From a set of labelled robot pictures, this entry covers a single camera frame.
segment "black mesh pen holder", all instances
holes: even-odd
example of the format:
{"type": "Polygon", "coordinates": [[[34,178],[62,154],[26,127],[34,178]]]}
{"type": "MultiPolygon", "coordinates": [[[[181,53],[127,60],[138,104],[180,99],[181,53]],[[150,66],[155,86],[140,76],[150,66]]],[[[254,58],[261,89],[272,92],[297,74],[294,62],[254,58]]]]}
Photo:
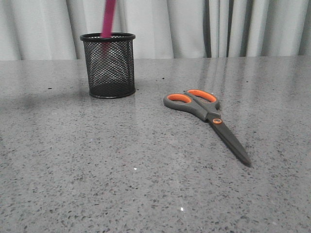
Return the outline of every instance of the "black mesh pen holder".
{"type": "Polygon", "coordinates": [[[100,33],[80,36],[84,44],[89,94],[102,99],[121,98],[135,93],[134,34],[100,33]]]}

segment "gray granite countertop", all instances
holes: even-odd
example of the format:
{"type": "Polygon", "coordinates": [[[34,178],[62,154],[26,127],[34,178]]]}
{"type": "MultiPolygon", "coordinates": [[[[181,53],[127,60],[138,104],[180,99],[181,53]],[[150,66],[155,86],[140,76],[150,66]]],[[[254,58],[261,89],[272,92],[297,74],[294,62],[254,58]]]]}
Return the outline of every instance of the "gray granite countertop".
{"type": "Polygon", "coordinates": [[[311,57],[135,60],[114,100],[82,60],[1,61],[0,83],[1,233],[311,232],[311,57]],[[163,105],[192,88],[253,167],[163,105]]]}

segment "pink pen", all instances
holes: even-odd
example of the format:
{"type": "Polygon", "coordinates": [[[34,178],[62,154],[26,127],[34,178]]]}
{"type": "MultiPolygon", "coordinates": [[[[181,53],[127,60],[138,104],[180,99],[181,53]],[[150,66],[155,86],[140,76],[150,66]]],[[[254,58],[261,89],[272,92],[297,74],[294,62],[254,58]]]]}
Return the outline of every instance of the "pink pen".
{"type": "Polygon", "coordinates": [[[115,12],[116,0],[106,0],[103,29],[101,33],[102,38],[110,38],[112,31],[113,15],[115,12]]]}

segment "scissors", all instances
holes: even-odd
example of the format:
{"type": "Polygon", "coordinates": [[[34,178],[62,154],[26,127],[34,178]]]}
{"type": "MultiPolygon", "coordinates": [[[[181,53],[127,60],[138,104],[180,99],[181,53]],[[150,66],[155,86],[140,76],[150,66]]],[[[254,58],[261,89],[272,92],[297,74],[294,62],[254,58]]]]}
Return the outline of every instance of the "scissors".
{"type": "Polygon", "coordinates": [[[192,113],[202,121],[208,121],[233,154],[243,164],[251,165],[244,147],[221,119],[221,115],[217,111],[220,107],[219,100],[214,95],[202,90],[192,89],[184,91],[184,94],[166,95],[163,102],[169,108],[192,113]]]}

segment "orange handle grip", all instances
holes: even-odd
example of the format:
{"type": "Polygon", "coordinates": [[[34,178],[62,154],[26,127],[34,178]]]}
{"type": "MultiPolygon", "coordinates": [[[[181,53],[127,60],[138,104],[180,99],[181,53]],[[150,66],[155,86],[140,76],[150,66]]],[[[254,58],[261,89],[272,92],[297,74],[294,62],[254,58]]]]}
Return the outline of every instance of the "orange handle grip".
{"type": "Polygon", "coordinates": [[[205,98],[211,103],[213,103],[217,100],[217,98],[214,95],[212,95],[208,92],[205,92],[205,91],[192,89],[192,90],[188,90],[188,92],[193,94],[194,96],[199,96],[199,97],[205,98]]]}
{"type": "Polygon", "coordinates": [[[185,103],[190,103],[191,102],[191,99],[189,96],[186,96],[186,95],[183,95],[183,94],[170,94],[167,96],[167,98],[169,100],[172,100],[172,101],[183,101],[185,103]]]}

